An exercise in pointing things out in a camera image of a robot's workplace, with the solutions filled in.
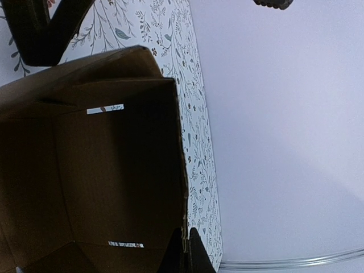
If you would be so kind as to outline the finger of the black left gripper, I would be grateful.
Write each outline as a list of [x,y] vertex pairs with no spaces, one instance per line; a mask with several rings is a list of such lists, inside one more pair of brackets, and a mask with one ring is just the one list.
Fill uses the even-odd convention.
[[93,3],[60,1],[53,16],[49,1],[1,1],[1,6],[24,63],[55,66]]

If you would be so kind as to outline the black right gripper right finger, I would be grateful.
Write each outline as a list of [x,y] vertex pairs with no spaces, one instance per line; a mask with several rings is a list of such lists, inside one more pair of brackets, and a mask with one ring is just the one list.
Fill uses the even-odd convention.
[[189,234],[188,251],[185,256],[185,272],[216,273],[195,227],[191,228]]

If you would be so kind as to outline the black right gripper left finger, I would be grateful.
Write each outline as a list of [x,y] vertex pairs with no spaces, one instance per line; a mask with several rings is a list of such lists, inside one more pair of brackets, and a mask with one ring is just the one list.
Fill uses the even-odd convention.
[[185,253],[181,228],[176,228],[168,243],[162,262],[157,273],[182,273],[185,272]]

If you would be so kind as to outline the brown cardboard box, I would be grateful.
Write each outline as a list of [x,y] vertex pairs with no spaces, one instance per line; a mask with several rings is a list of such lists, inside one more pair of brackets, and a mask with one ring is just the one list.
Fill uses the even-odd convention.
[[1,271],[157,272],[186,227],[175,81],[133,46],[1,87]]

